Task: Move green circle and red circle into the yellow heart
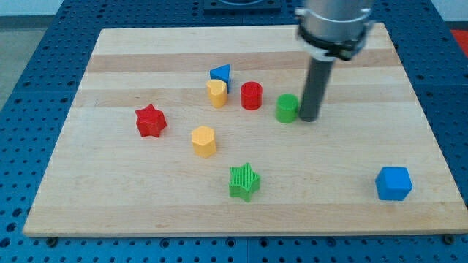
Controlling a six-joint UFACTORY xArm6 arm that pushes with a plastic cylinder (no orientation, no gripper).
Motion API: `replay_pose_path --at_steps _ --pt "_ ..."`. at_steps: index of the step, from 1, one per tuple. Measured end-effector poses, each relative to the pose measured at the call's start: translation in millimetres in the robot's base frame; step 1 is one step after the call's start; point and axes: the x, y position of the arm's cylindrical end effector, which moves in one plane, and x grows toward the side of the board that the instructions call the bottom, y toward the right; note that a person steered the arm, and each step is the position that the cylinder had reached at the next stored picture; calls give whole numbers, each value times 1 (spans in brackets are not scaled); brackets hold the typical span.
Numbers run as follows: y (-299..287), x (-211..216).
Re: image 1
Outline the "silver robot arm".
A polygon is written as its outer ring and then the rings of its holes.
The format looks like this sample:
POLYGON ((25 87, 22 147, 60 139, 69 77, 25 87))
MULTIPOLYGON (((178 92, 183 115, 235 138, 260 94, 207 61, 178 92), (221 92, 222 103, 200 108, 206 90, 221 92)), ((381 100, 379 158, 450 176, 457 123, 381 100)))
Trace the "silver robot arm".
POLYGON ((351 60, 373 26, 373 0, 305 0, 295 9, 297 38, 318 61, 351 60))

